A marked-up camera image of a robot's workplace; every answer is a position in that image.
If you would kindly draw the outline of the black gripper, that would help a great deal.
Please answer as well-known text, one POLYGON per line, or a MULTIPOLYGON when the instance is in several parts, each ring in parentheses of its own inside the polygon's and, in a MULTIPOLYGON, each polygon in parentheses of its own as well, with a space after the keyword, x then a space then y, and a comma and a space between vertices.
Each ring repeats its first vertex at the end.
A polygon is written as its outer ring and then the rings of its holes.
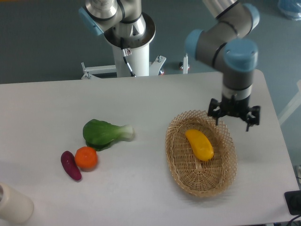
POLYGON ((246 123, 246 132, 254 125, 260 125, 260 106, 249 107, 249 99, 247 97, 242 100, 237 100, 235 97, 227 98, 222 95, 222 101, 212 98, 209 104, 208 113, 209 117, 215 120, 215 124, 219 124, 219 119, 225 115, 231 117, 242 118, 246 123))

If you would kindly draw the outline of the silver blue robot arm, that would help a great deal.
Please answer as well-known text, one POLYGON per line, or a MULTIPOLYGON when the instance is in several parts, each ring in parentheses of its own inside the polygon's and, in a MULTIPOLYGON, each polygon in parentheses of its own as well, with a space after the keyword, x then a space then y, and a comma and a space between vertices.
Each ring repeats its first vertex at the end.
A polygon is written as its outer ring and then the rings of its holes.
MULTIPOLYGON (((249 106, 257 45, 246 38, 259 23, 256 7, 238 0, 206 0, 217 20, 208 31, 193 30, 185 39, 190 57, 223 74, 222 99, 212 99, 208 115, 240 118, 248 127, 259 125, 259 106, 249 106)), ((87 0, 79 9, 85 26, 103 35, 112 46, 118 77, 159 75, 165 59, 149 61, 149 45, 155 37, 153 20, 142 12, 139 0, 87 0)))

